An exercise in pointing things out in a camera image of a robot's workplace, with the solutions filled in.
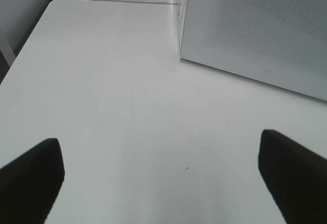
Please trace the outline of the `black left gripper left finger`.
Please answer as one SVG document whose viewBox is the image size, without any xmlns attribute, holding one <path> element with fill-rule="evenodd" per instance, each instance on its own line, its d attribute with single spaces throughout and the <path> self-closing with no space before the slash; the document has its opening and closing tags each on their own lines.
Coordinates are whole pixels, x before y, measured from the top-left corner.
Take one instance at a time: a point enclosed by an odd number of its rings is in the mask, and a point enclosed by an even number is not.
<svg viewBox="0 0 327 224">
<path fill-rule="evenodd" d="M 1 223 L 45 223 L 64 181 L 58 139 L 46 139 L 1 168 Z"/>
</svg>

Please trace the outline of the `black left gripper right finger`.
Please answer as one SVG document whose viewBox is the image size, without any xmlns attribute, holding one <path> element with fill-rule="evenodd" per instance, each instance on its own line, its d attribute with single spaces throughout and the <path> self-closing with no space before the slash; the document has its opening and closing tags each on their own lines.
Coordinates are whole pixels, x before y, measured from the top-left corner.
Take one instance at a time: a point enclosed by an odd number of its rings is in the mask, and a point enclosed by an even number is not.
<svg viewBox="0 0 327 224">
<path fill-rule="evenodd" d="M 263 130 L 258 168 L 286 223 L 326 223 L 326 158 Z"/>
</svg>

